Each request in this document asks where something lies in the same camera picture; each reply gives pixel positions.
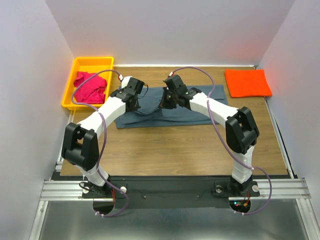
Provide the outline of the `grey-blue t-shirt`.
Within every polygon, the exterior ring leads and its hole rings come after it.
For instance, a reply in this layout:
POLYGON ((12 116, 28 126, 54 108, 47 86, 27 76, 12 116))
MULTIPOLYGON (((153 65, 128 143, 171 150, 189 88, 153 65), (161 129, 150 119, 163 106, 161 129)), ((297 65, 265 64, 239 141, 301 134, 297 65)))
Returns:
POLYGON ((114 122, 117 129, 209 125, 211 120, 201 113, 178 106, 174 109, 159 108, 162 87, 143 89, 139 95, 140 108, 126 112, 114 122))

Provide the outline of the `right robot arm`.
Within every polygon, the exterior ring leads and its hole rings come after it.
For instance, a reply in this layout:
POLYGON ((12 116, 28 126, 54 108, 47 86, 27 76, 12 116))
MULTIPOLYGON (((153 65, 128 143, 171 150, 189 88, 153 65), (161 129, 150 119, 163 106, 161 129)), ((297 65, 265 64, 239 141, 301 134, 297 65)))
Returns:
POLYGON ((252 156, 260 135, 251 110, 225 105, 197 88, 188 89, 179 75, 169 76, 164 83, 160 107, 177 106, 209 117, 229 155, 233 158, 230 191, 240 195, 252 182, 252 156))

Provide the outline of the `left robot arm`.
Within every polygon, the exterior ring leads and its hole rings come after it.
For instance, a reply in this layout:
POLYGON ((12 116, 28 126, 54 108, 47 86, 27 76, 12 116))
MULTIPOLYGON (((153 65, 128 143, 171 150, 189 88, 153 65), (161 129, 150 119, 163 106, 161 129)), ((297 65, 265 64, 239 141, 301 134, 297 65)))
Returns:
POLYGON ((61 157, 80 169, 94 186, 108 194, 113 189, 110 175, 100 166, 107 141, 107 128, 126 112, 140 108, 138 96, 145 83, 134 77, 125 77, 121 88, 112 92, 105 103, 79 123, 65 127, 61 157))

